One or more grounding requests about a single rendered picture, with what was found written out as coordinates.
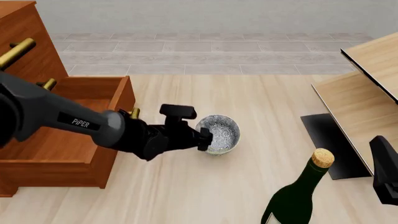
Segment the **dark green corked wine bottle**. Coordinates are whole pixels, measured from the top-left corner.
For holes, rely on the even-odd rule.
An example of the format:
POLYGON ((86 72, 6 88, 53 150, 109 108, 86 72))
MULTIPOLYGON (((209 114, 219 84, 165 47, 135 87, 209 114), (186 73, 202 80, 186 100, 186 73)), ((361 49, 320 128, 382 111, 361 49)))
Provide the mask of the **dark green corked wine bottle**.
POLYGON ((316 149, 298 179, 271 197, 261 224, 309 224, 313 192, 334 160, 327 149, 316 149))

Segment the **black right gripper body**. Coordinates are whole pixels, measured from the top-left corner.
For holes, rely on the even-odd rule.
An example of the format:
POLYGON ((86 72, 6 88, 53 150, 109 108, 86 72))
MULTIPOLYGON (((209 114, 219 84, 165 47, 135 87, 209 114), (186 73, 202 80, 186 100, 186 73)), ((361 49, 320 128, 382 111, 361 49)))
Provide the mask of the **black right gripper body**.
POLYGON ((398 206, 398 190, 394 190, 391 184, 374 185, 373 188, 383 205, 398 206))

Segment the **closed wooden cabinet drawer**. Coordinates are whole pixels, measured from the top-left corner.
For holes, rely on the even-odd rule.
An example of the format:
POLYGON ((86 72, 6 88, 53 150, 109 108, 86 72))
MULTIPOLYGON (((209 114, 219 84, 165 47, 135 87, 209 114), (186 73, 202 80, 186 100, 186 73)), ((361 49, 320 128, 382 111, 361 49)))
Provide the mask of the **closed wooden cabinet drawer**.
POLYGON ((0 55, 10 50, 9 44, 31 38, 36 46, 11 65, 6 72, 30 82, 43 82, 48 78, 67 76, 60 57, 41 19, 36 14, 16 16, 10 14, 0 19, 0 55))

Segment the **open wooden cabinet drawer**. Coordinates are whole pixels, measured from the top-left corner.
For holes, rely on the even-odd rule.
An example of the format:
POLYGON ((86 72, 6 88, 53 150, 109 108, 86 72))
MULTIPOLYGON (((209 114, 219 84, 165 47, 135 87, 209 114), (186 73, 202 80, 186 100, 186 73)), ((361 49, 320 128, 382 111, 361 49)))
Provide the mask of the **open wooden cabinet drawer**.
MULTIPOLYGON (((92 110, 132 111, 136 102, 129 77, 66 77, 52 93, 92 110)), ((89 136, 40 128, 24 142, 0 149, 0 197, 19 187, 106 187, 117 151, 98 147, 89 136)))

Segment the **pale wooden rack, black base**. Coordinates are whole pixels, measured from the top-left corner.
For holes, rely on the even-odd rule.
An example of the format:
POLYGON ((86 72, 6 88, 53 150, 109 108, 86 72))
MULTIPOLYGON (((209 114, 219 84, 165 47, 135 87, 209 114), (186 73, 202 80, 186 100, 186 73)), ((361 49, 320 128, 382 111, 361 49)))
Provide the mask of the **pale wooden rack, black base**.
POLYGON ((341 54, 356 70, 312 83, 327 112, 301 120, 315 147, 334 154, 333 180, 371 177, 373 138, 383 136, 398 153, 398 32, 341 54))

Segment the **black white patterned bowl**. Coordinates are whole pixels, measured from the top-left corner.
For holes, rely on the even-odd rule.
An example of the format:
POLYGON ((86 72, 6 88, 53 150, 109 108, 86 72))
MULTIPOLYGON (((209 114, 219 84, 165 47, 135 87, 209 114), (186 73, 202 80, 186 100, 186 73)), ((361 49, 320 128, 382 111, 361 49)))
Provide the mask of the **black white patterned bowl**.
POLYGON ((238 124, 226 115, 213 114, 201 119, 196 125, 197 131, 207 128, 213 134, 211 145, 205 153, 211 156, 221 156, 231 152, 240 140, 238 124))

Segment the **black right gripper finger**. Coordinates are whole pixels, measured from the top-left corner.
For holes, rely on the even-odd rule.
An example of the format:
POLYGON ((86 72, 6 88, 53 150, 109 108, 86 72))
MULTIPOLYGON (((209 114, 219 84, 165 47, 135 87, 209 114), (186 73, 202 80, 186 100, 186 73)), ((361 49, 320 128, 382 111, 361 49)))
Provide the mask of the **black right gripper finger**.
POLYGON ((369 145, 377 185, 398 185, 398 152, 383 136, 376 136, 369 145))

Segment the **red-brown wooden cabinet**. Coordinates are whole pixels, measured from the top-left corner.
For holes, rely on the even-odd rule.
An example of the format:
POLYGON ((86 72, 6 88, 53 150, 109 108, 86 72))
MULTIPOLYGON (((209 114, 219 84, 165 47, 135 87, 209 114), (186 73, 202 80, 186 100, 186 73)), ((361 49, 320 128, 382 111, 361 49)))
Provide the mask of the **red-brown wooden cabinet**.
MULTIPOLYGON (((0 1, 0 55, 25 39, 37 45, 7 69, 9 74, 31 83, 53 78, 54 93, 95 111, 133 109, 128 77, 69 77, 35 2, 0 1)), ((0 197, 12 197, 19 187, 105 188, 116 154, 89 136, 40 128, 26 141, 10 141, 0 149, 0 197)))

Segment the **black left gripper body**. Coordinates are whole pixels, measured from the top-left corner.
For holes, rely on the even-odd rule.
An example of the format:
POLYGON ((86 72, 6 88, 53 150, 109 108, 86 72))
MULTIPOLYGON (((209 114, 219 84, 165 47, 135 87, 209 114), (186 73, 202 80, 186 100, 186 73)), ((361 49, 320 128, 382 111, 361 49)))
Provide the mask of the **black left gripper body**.
POLYGON ((213 140, 213 134, 208 128, 200 128, 200 138, 198 141, 198 150, 207 151, 213 140))

